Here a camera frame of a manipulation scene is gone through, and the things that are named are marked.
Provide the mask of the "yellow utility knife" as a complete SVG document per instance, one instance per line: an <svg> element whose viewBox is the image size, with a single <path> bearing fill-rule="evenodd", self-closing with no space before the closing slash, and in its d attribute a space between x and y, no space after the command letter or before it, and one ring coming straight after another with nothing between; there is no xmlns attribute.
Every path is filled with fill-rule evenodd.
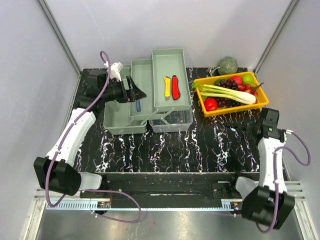
<svg viewBox="0 0 320 240"><path fill-rule="evenodd" d="M168 76L165 76L164 77L164 84L165 84L164 97L165 97L165 100L167 101L170 99L170 96L171 96L171 78Z"/></svg>

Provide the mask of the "clear plastic tool box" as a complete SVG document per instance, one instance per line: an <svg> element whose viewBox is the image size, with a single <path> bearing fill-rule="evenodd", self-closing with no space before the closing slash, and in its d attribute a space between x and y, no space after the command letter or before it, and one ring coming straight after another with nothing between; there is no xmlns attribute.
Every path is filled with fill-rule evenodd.
<svg viewBox="0 0 320 240"><path fill-rule="evenodd" d="M147 125L155 133L185 132L189 129L193 112L183 49L153 49L150 58L132 60L123 67L124 74L130 75L147 97L140 100L141 112L136 111L136 102L107 103L103 120L105 129L112 135L143 134ZM172 97L173 75L178 77L178 100ZM169 100L165 100L165 76L171 78Z"/></svg>

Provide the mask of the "red utility knife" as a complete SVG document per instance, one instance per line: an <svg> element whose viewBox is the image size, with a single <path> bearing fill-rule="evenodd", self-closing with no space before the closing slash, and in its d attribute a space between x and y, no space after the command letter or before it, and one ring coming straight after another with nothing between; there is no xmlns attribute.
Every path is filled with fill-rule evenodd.
<svg viewBox="0 0 320 240"><path fill-rule="evenodd" d="M181 96L179 89L179 79L176 75L173 75L171 79L171 95L174 100L178 100Z"/></svg>

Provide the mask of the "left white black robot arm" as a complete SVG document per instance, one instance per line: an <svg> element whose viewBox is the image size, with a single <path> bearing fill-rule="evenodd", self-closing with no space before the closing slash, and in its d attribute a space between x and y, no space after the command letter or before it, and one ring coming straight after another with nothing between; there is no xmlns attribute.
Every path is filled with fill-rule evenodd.
<svg viewBox="0 0 320 240"><path fill-rule="evenodd" d="M146 98L131 75L125 75L122 63L105 63L107 70L96 69L88 77L96 85L89 87L87 94L78 98L75 109L61 136L44 157L33 163L40 187L48 199L50 192L63 197L91 190L98 198L107 195L109 186L97 173L79 172L74 169L74 160L87 132L105 111L106 104L127 105Z"/></svg>

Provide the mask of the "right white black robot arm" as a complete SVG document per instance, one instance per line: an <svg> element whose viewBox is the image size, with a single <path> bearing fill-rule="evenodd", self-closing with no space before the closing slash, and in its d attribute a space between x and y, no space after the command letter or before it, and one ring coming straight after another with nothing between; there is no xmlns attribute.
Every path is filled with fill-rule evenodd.
<svg viewBox="0 0 320 240"><path fill-rule="evenodd" d="M295 206L295 198L288 194L284 180L282 153L287 134L278 128L280 112L262 108L257 122L239 125L246 130L249 140L257 142L260 157L259 181L243 173L227 186L233 198L242 197L241 216L257 227L266 226L265 232L278 230Z"/></svg>

